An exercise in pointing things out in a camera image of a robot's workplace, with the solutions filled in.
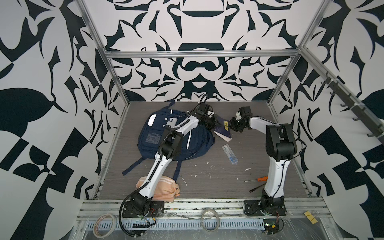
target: white debris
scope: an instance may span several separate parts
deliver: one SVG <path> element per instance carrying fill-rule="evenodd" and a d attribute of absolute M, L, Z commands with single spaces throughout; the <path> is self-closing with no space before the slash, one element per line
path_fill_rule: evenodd
<path fill-rule="evenodd" d="M 183 179 L 184 183 L 185 183 L 185 186 L 188 186 L 187 183 L 185 182 L 184 178 L 181 177 L 181 179 Z"/>

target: clear plastic box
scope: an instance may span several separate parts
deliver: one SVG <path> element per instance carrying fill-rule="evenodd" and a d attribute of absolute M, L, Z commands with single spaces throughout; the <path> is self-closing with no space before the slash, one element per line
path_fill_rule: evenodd
<path fill-rule="evenodd" d="M 228 144 L 223 146 L 223 150 L 224 150 L 225 154 L 227 155 L 228 159 L 231 161 L 231 163 L 237 164 L 237 162 L 239 160 L 237 159 L 235 154 L 232 152 L 232 149 L 230 148 L 230 146 Z"/>

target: book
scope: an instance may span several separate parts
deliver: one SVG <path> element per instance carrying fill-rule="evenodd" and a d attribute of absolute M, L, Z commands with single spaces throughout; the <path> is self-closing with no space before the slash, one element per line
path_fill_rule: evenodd
<path fill-rule="evenodd" d="M 227 142 L 232 140 L 231 132 L 229 131 L 229 121 L 221 118 L 216 114 L 217 124 L 214 128 L 214 133 L 216 133 L 219 137 L 226 140 Z"/>

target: gray table surface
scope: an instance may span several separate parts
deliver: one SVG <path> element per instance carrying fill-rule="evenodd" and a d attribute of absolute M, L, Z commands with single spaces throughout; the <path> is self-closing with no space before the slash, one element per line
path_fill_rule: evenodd
<path fill-rule="evenodd" d="M 191 110 L 197 103 L 175 103 L 171 108 L 180 111 Z M 250 106 L 254 115 L 272 119 L 265 102 L 215 102 L 209 103 L 215 113 L 230 120 L 242 106 Z M 137 140 L 148 116 L 168 103 L 132 102 L 130 104 L 123 129 L 117 142 L 103 189 L 99 199 L 124 199 L 135 190 L 140 177 L 146 176 L 154 160 L 146 159 L 130 173 L 121 172 L 137 161 L 141 155 Z M 245 129 L 242 133 L 231 132 L 232 140 L 225 142 L 214 134 L 216 143 L 202 157 L 186 160 L 182 163 L 177 182 L 180 187 L 178 198 L 245 198 L 260 197 L 262 187 L 250 193 L 249 190 L 260 182 L 244 182 L 268 175 L 269 158 L 265 151 L 265 135 L 257 130 Z M 222 146 L 228 144 L 238 158 L 236 165 L 231 164 Z M 164 175 L 173 177 L 176 162 L 173 161 Z M 306 197 L 299 176 L 291 163 L 287 170 L 285 197 Z"/>

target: backpack strap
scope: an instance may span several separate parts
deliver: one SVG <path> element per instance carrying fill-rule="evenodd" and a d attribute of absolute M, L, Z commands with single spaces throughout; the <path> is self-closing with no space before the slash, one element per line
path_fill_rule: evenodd
<path fill-rule="evenodd" d="M 163 107 L 162 109 L 168 109 L 168 108 L 170 108 L 174 104 L 175 104 L 175 100 L 173 99 L 168 106 Z"/>
<path fill-rule="evenodd" d="M 129 168 L 127 168 L 126 170 L 124 170 L 122 172 L 122 175 L 125 176 L 127 173 L 129 173 L 130 171 L 132 171 L 132 169 L 134 169 L 137 165 L 139 165 L 142 161 L 144 161 L 145 159 L 143 159 L 142 157 L 137 160 L 136 162 L 134 162 Z"/>
<path fill-rule="evenodd" d="M 175 173 L 173 174 L 173 180 L 177 180 L 177 177 L 179 176 L 179 173 L 180 173 L 180 168 L 181 168 L 181 164 L 182 164 L 183 160 L 178 160 L 177 161 L 177 166 L 176 166 L 176 170 L 175 170 Z"/>

